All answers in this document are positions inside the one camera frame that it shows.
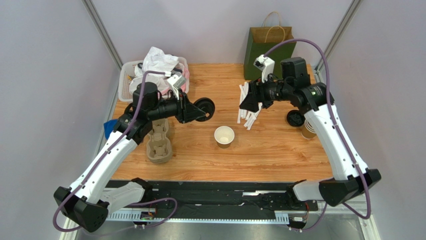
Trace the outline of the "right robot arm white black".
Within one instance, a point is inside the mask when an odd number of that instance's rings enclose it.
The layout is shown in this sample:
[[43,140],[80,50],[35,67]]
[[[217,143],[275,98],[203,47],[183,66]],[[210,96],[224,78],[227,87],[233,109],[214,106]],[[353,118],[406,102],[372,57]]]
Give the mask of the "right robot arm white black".
[[287,187],[290,205],[315,200],[335,207],[365,193],[382,176],[370,169],[355,150],[341,125],[333,97],[326,96],[327,86],[311,83],[306,61],[294,57],[280,62],[282,78],[274,79],[275,62],[263,55],[254,61],[261,77],[248,84],[248,93],[240,109],[257,112],[275,101],[289,101],[313,128],[328,157],[333,177],[325,180],[301,180]]

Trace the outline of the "black plastic cup lid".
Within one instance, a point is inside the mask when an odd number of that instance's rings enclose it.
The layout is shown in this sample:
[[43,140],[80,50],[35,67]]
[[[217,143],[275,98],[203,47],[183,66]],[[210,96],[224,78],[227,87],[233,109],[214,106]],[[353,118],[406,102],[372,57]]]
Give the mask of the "black plastic cup lid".
[[197,122],[205,122],[210,120],[213,117],[216,107],[214,102],[210,98],[208,97],[199,98],[193,104],[199,109],[201,109],[202,111],[204,111],[205,113],[203,117],[196,119]]

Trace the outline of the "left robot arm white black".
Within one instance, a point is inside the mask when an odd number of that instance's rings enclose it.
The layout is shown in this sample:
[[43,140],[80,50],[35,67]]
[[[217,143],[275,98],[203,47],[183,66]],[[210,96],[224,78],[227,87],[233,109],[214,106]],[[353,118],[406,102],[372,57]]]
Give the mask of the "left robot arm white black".
[[153,121],[175,117],[179,123],[205,122],[215,112],[214,102],[207,97],[190,102],[181,90],[169,92],[163,99],[157,86],[141,83],[133,92],[133,102],[114,125],[103,149],[89,167],[69,187],[58,187],[53,197],[58,205],[53,214],[54,227],[65,232],[57,223],[59,214],[75,222],[79,228],[93,233],[107,216],[121,208],[141,202],[152,189],[146,181],[135,178],[123,187],[105,193],[107,183],[123,160],[153,130]]

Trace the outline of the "brown paper coffee cup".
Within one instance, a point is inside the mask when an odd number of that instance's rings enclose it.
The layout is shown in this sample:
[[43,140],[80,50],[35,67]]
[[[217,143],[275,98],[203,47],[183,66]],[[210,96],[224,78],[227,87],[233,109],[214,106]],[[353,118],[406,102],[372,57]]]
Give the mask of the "brown paper coffee cup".
[[229,126],[220,126],[214,131],[214,139],[221,149],[228,148],[235,139],[235,132]]

